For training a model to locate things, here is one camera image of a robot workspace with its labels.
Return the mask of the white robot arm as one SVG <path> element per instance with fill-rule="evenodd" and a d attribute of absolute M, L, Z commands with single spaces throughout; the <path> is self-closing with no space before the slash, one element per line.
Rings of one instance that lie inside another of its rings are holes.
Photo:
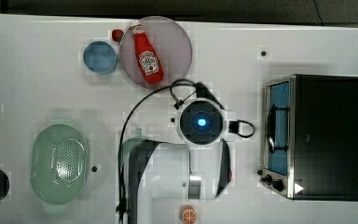
<path fill-rule="evenodd" d="M 226 112 L 218 103 L 196 98 L 174 118 L 181 141 L 141 138 L 124 165 L 127 215 L 124 224 L 152 224 L 159 199 L 211 201 L 231 181 Z"/>

